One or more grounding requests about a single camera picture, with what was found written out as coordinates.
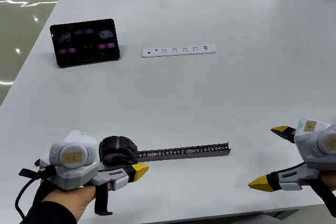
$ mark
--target power socket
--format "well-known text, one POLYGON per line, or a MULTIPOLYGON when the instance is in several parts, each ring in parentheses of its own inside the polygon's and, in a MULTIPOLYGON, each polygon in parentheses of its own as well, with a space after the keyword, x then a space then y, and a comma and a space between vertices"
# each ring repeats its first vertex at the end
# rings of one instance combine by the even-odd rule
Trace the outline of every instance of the power socket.
POLYGON ((217 52, 214 44, 192 45, 187 47, 163 47, 163 48, 144 48, 141 57, 160 57, 171 55, 198 55, 213 54, 217 52))

